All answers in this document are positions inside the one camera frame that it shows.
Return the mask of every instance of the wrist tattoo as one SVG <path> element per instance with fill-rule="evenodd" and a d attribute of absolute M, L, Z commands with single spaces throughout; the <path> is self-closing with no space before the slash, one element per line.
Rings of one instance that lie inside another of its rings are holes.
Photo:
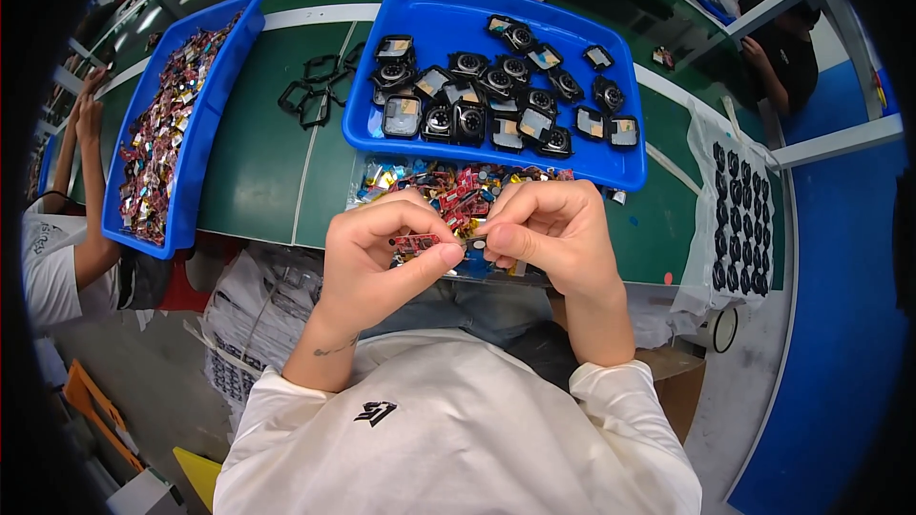
<path fill-rule="evenodd" d="M 340 352 L 341 350 L 349 349 L 352 345 L 356 344 L 356 341 L 357 341 L 357 340 L 359 340 L 359 333 L 358 333 L 358 332 L 357 332 L 356 334 L 354 334 L 354 335 L 350 338 L 350 340 L 349 340 L 346 344 L 344 344 L 343 346 L 341 346 L 340 348 L 338 348 L 338 349 L 330 349 L 330 350 L 315 349 L 315 351 L 312 352 L 312 355 L 313 355 L 313 356 L 327 356 L 327 355 L 333 354 L 333 353 L 335 353 L 335 352 Z"/>

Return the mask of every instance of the plastic bag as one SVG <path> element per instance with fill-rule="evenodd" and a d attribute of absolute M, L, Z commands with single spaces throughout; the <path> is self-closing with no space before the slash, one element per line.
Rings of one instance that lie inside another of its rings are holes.
<path fill-rule="evenodd" d="M 730 251 L 728 250 L 721 258 L 716 255 L 715 233 L 716 229 L 720 227 L 719 221 L 716 218 L 716 207 L 717 200 L 719 200 L 720 197 L 716 189 L 717 164 L 713 156 L 714 145 L 718 143 L 726 156 L 732 153 L 737 155 L 739 165 L 743 166 L 743 164 L 748 164 L 750 166 L 751 175 L 756 174 L 761 177 L 761 184 L 764 182 L 772 184 L 773 180 L 769 178 L 767 174 L 766 162 L 761 157 L 760 148 L 754 147 L 754 145 L 759 144 L 739 141 L 738 136 L 734 132 L 727 132 L 722 129 L 719 125 L 719 120 L 715 120 L 704 112 L 698 111 L 693 101 L 689 104 L 688 109 L 691 113 L 691 123 L 687 131 L 687 143 L 690 146 L 693 157 L 696 159 L 697 165 L 700 166 L 700 173 L 703 177 L 704 184 L 703 192 L 696 200 L 696 212 L 694 216 L 695 231 L 693 233 L 693 240 L 691 241 L 690 253 L 687 257 L 687 265 L 681 277 L 681 285 L 678 289 L 678 293 L 674 298 L 674 303 L 671 305 L 671 312 L 685 311 L 693 315 L 702 316 L 705 315 L 709 309 L 715 308 L 721 310 L 725 308 L 728 303 L 736 299 L 743 299 L 752 309 L 757 308 L 763 303 L 764 295 L 757 294 L 753 290 L 747 293 L 742 292 L 740 285 L 737 291 L 730 290 L 727 285 L 721 288 L 714 286 L 713 270 L 716 261 L 722 265 L 726 274 L 729 268 L 734 266 L 735 273 L 739 276 L 739 281 L 743 271 L 746 270 L 750 275 L 753 274 L 756 269 L 756 263 L 754 263 L 753 260 L 751 263 L 744 262 L 743 254 L 737 262 L 732 261 L 730 258 Z M 727 180 L 727 184 L 730 185 L 731 176 L 729 173 L 728 159 L 726 159 L 726 162 L 724 178 Z M 734 231 L 728 220 L 721 227 L 725 233 L 727 245 L 730 244 L 731 237 L 736 236 L 739 237 L 742 246 L 745 242 L 748 242 L 751 249 L 759 253 L 760 257 L 766 254 L 767 259 L 772 260 L 772 190 L 769 191 L 766 199 L 762 198 L 762 194 L 752 190 L 752 205 L 753 201 L 758 197 L 761 199 L 761 209 L 763 207 L 767 209 L 768 215 L 765 214 L 765 218 L 769 221 L 766 223 L 764 223 L 759 216 L 755 215 L 752 206 L 745 207 L 743 202 L 741 204 L 736 204 L 731 197 L 730 191 L 727 192 L 725 203 L 727 204 L 729 213 L 731 213 L 732 208 L 736 208 L 742 220 L 745 215 L 747 215 L 755 220 L 754 224 L 759 221 L 762 228 L 769 233 L 769 240 L 765 238 L 756 239 L 754 237 L 756 231 L 752 231 L 751 235 L 746 234 L 743 230 L 743 223 L 741 231 Z M 769 269 L 766 271 L 759 269 L 764 274 L 768 291 L 772 286 L 774 264 L 773 262 L 769 262 Z"/>

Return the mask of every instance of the pile of circuit boards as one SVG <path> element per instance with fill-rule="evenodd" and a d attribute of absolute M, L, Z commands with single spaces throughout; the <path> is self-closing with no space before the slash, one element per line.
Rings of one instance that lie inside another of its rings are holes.
<path fill-rule="evenodd" d="M 242 16 L 216 31 L 198 30 L 173 51 L 159 75 L 159 89 L 149 108 L 128 127 L 130 146 L 118 154 L 125 161 L 120 185 L 121 231 L 165 242 L 168 201 L 177 182 L 177 156 L 190 123 L 190 114 L 217 52 Z"/>
<path fill-rule="evenodd" d="M 373 103 L 383 108 L 374 135 L 425 142 L 481 147 L 487 141 L 513 154 L 530 147 L 539 155 L 564 159 L 573 154 L 573 135 L 557 124 L 558 101 L 576 104 L 585 92 L 567 70 L 563 56 L 538 41 L 531 28 L 507 16 L 493 14 L 485 30 L 503 41 L 510 54 L 494 60 L 481 53 L 456 51 L 444 66 L 418 70 L 413 37 L 384 36 L 375 48 L 377 67 Z M 600 74 L 614 64 L 601 45 L 588 46 L 581 55 L 597 75 L 591 98 L 596 108 L 574 107 L 572 128 L 590 142 L 610 143 L 626 151 L 639 141 L 638 121 L 617 115 L 625 95 Z M 532 76 L 545 74 L 550 88 L 532 86 Z"/>
<path fill-rule="evenodd" d="M 413 187 L 439 211 L 445 224 L 465 245 L 465 260 L 455 268 L 452 276 L 487 278 L 490 273 L 504 272 L 510 277 L 523 277 L 527 271 L 524 263 L 516 263 L 503 271 L 485 261 L 483 249 L 486 242 L 475 237 L 475 230 L 487 222 L 491 205 L 507 185 L 572 179 L 573 170 L 569 169 L 543 171 L 533 166 L 521 168 L 492 164 L 458 167 L 422 159 L 407 163 L 370 157 L 360 186 L 351 196 L 351 205 L 371 203 L 389 193 Z M 439 242 L 436 235 L 395 237 L 390 243 L 395 247 L 393 262 L 407 262 Z M 533 268 L 531 273 L 541 274 Z"/>

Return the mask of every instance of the worker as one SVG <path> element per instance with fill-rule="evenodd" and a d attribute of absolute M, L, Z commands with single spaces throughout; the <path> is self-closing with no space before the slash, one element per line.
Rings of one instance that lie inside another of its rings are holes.
<path fill-rule="evenodd" d="M 387 242 L 405 229 L 441 243 L 388 269 Z M 283 370 L 251 389 L 214 513 L 700 512 L 699 481 L 634 360 L 594 185 L 511 184 L 478 234 L 485 258 L 540 267 L 565 295 L 578 363 L 564 389 L 504 350 L 541 311 L 511 301 L 535 302 L 531 289 L 477 284 L 505 301 L 482 322 L 454 319 L 438 293 L 418 306 L 464 250 L 418 192 L 398 191 L 332 219 L 321 300 Z"/>
<path fill-rule="evenodd" d="M 741 14 L 763 1 L 739 0 Z M 817 86 L 811 30 L 820 17 L 820 9 L 802 0 L 741 39 L 755 96 L 769 99 L 781 116 L 804 108 Z"/>
<path fill-rule="evenodd" d="M 121 247 L 102 235 L 102 102 L 94 94 L 104 75 L 100 67 L 86 76 L 63 133 L 52 189 L 22 215 L 23 287 L 34 326 L 99 320 L 119 308 L 155 308 L 168 286 L 171 261 L 129 248 L 122 257 Z M 59 215 L 69 202 L 77 143 L 85 215 Z"/>

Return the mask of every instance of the black shirt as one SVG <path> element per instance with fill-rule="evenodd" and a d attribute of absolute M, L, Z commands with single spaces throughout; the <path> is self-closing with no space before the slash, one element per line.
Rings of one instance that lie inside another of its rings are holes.
<path fill-rule="evenodd" d="M 742 13 L 761 4 L 763 0 L 739 0 Z M 817 86 L 817 59 L 814 47 L 809 41 L 767 22 L 761 28 L 750 33 L 750 37 L 760 44 L 776 72 L 776 77 L 789 94 L 789 111 L 795 113 L 802 109 Z M 767 97 L 760 79 L 759 71 L 748 64 L 751 86 L 757 99 Z"/>

